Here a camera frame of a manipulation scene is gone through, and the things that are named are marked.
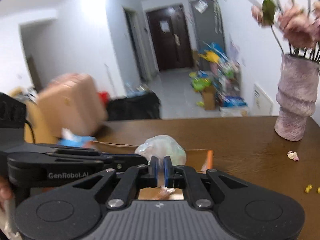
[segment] gray ribbed panel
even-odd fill
[[[109,212],[83,240],[236,240],[210,212],[192,209],[187,201],[133,201]]]

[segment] human hand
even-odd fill
[[[13,192],[9,181],[0,176],[0,208],[4,211],[4,201],[13,197]]]

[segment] silver screw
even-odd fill
[[[110,207],[121,207],[124,205],[124,202],[122,199],[115,198],[115,199],[110,199],[108,201],[108,205]]]
[[[196,205],[198,207],[209,207],[211,205],[211,201],[208,199],[198,199],[196,201]]]

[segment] vase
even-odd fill
[[[319,64],[305,58],[282,56],[276,100],[280,112],[275,130],[289,141],[303,137],[307,117],[314,114],[319,84]]]

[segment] door handle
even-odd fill
[[[174,38],[175,38],[175,40],[176,40],[177,46],[180,46],[180,39],[179,39],[178,35],[175,34],[175,35],[174,35]]]

